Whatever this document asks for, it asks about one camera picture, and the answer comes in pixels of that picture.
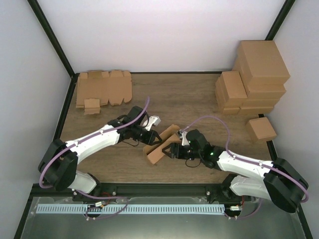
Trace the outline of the brown cardboard box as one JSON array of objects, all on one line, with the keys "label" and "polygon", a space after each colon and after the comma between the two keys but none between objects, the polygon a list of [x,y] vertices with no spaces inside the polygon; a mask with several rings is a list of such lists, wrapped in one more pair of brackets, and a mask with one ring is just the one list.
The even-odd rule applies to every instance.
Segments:
[{"label": "brown cardboard box", "polygon": [[143,155],[147,162],[151,165],[157,164],[165,156],[162,152],[165,147],[169,146],[171,143],[180,143],[181,141],[176,134],[179,130],[179,126],[172,124],[160,134],[162,143],[153,146],[146,145],[143,148]]}]

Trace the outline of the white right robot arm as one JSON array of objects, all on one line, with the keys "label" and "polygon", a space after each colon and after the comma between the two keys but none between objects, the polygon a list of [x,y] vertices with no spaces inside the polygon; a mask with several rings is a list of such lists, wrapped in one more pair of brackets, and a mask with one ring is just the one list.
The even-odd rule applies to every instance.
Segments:
[{"label": "white right robot arm", "polygon": [[299,172],[285,159],[258,160],[210,144],[205,136],[194,129],[178,131],[180,143],[165,146],[162,152],[170,158],[199,159],[210,169],[234,173],[221,188],[228,201],[237,196],[252,196],[272,201],[281,210],[294,213],[300,203],[309,198],[309,187]]}]

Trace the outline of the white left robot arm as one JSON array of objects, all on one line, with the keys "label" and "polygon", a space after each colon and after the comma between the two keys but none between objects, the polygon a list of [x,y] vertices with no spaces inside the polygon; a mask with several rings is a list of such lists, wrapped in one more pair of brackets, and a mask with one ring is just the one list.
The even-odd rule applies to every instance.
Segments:
[{"label": "white left robot arm", "polygon": [[134,106],[128,114],[84,137],[67,142],[54,140],[38,166],[42,188],[54,188],[58,192],[73,189],[83,192],[90,201],[97,201],[102,195],[101,183],[91,173],[79,171],[80,162],[126,139],[150,146],[159,144],[162,138],[152,129],[159,123],[158,116],[149,116],[145,109]]}]

